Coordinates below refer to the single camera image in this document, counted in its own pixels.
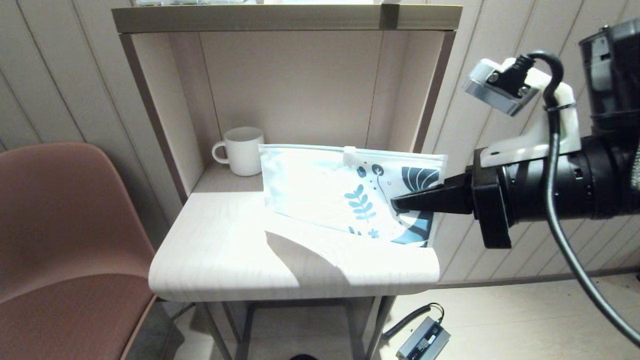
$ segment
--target white tabletop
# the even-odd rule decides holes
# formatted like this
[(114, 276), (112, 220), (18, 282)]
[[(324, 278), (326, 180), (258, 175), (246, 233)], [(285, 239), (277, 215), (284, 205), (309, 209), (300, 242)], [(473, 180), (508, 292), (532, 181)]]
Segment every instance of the white tabletop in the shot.
[(149, 274), (185, 302), (404, 295), (432, 287), (431, 248), (316, 227), (264, 208), (262, 192), (192, 193)]

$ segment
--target shelf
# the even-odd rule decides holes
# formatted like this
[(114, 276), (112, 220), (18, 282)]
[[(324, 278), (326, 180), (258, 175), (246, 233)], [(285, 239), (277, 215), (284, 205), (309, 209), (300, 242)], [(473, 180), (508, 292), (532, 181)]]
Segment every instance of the shelf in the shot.
[(455, 30), (462, 6), (209, 5), (113, 9), (119, 33)]
[(238, 176), (231, 172), (229, 165), (214, 162), (206, 168), (193, 192), (261, 192), (262, 189), (262, 174)]

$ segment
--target table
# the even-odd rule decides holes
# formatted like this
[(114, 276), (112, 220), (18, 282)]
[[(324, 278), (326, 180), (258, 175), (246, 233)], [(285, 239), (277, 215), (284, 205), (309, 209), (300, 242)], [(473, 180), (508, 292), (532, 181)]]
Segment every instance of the table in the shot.
[[(233, 357), (206, 302), (226, 306), (239, 343), (237, 360), (246, 358), (252, 311), (260, 306), (247, 306), (234, 316), (238, 304), (315, 299), (303, 304), (341, 302), (352, 310), (365, 304), (370, 311), (365, 316), (356, 311), (350, 324), (354, 359), (368, 360), (395, 296), (429, 289), (439, 272), (431, 248), (376, 241), (276, 215), (264, 208), (262, 192), (210, 192), (190, 195), (151, 264), (149, 286), (163, 299), (195, 302), (225, 360)], [(368, 332), (365, 353), (353, 338), (368, 338)]]

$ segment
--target metal frame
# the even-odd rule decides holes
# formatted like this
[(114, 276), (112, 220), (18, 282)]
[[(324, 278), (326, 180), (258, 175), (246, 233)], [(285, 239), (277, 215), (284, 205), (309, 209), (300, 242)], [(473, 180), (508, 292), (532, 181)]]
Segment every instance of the metal frame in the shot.
[(225, 5), (113, 9), (119, 33), (176, 31), (455, 30), (457, 5)]
[[(371, 360), (378, 348), (380, 342), (380, 336), (385, 325), (385, 320), (388, 318), (391, 308), (396, 300), (395, 296), (382, 296), (380, 297), (380, 304), (377, 307), (376, 319), (374, 323), (373, 335), (367, 346), (367, 352), (365, 354), (364, 347), (362, 345), (362, 336), (364, 335), (367, 327), (367, 322), (358, 324), (355, 319), (353, 304), (349, 301), (349, 298), (344, 299), (310, 299), (310, 300), (277, 300), (277, 301), (262, 301), (252, 302), (247, 308), (246, 319), (244, 321), (244, 331), (242, 336), (237, 332), (237, 326), (234, 324), (232, 316), (229, 311), (225, 309), (227, 320), (234, 333), (234, 337), (238, 341), (236, 349), (236, 355), (231, 356), (227, 348), (227, 344), (222, 338), (222, 334), (216, 325), (216, 322), (211, 314), (211, 311), (207, 307), (205, 302), (197, 302), (195, 306), (198, 308), (200, 314), (204, 317), (207, 328), (213, 337), (216, 346), (222, 354), (224, 360), (246, 360), (249, 355), (249, 345), (251, 340), (251, 331), (253, 325), (253, 314), (257, 309), (273, 309), (278, 307), (298, 307), (298, 306), (344, 306), (347, 311), (347, 321), (349, 324), (349, 337), (351, 338), (351, 353), (353, 360)], [(375, 311), (375, 301), (371, 302), (371, 310)]]

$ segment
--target table leg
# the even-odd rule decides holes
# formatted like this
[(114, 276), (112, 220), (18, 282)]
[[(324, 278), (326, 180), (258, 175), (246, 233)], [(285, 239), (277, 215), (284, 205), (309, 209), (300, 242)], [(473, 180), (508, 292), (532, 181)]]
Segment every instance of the table leg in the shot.
[(380, 299), (380, 306), (378, 307), (378, 315), (376, 316), (376, 325), (373, 329), (373, 335), (371, 336), (371, 341), (369, 342), (369, 348), (367, 349), (367, 354), (364, 357), (364, 360), (371, 360), (373, 358), (373, 354), (378, 348), (378, 343), (380, 342), (380, 336), (382, 335), (382, 328), (385, 326), (385, 320), (389, 316), (391, 312), (391, 307), (394, 305), (394, 301), (396, 301), (395, 296), (383, 296)]
[(198, 308), (198, 311), (202, 314), (202, 317), (204, 318), (204, 321), (207, 324), (207, 327), (209, 328), (209, 332), (211, 333), (213, 340), (216, 342), (218, 349), (222, 353), (222, 358), (224, 360), (234, 360), (233, 357), (231, 357), (231, 353), (229, 353), (227, 346), (225, 345), (225, 341), (222, 340), (222, 335), (220, 334), (220, 330), (218, 330), (218, 326), (216, 326), (216, 322), (213, 320), (213, 316), (211, 315), (211, 312), (207, 307), (207, 303), (197, 302), (195, 304), (196, 304), (196, 307)]

